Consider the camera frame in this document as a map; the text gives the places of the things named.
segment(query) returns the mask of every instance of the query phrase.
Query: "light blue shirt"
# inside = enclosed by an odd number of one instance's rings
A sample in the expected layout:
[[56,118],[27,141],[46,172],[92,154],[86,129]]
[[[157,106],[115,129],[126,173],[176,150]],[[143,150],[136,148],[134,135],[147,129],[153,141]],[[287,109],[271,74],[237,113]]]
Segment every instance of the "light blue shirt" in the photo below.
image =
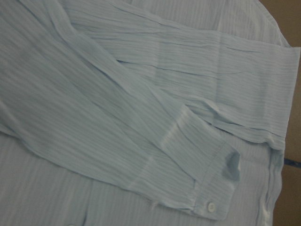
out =
[[0,118],[31,152],[211,220],[241,180],[218,129],[266,143],[282,167],[300,48],[120,1],[21,2],[1,16]]

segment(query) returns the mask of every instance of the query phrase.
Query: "wrinkled fabric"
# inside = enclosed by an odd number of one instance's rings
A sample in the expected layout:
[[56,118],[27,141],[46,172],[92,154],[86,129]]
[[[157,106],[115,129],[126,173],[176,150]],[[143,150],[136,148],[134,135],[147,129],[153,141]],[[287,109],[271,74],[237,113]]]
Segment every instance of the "wrinkled fabric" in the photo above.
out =
[[21,2],[3,8],[2,132],[38,156],[220,220],[240,154],[217,128],[283,153],[299,48],[117,1]]

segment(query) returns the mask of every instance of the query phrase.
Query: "striped fabric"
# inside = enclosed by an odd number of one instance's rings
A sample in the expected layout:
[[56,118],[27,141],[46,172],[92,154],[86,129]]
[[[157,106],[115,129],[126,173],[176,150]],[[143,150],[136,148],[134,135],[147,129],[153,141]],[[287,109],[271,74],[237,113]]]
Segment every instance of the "striped fabric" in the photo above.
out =
[[270,225],[300,48],[131,3],[1,6],[1,225]]

